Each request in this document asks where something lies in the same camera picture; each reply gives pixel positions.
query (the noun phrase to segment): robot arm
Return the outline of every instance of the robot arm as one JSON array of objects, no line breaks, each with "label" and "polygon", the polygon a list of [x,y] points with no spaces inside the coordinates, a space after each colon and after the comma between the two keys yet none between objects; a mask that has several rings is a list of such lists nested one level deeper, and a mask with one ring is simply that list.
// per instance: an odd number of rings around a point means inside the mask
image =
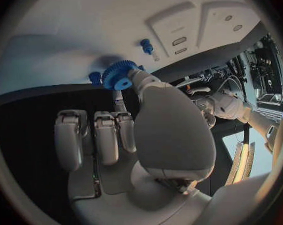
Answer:
[{"label": "robot arm", "polygon": [[195,101],[204,114],[222,119],[238,119],[249,123],[265,140],[266,147],[273,151],[278,124],[253,110],[253,108],[229,91],[216,92],[212,96],[202,97]]}]

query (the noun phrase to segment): blue knob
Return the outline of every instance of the blue knob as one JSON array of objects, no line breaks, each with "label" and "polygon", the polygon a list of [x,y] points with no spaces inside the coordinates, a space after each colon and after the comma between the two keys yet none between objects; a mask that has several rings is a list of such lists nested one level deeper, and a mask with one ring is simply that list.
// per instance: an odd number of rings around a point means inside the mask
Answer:
[{"label": "blue knob", "polygon": [[142,50],[144,53],[151,55],[153,51],[153,46],[150,43],[149,39],[143,39],[140,41],[140,45],[142,46]]},{"label": "blue knob", "polygon": [[88,75],[88,78],[92,85],[100,86],[101,85],[101,73],[98,71],[92,72]]}]

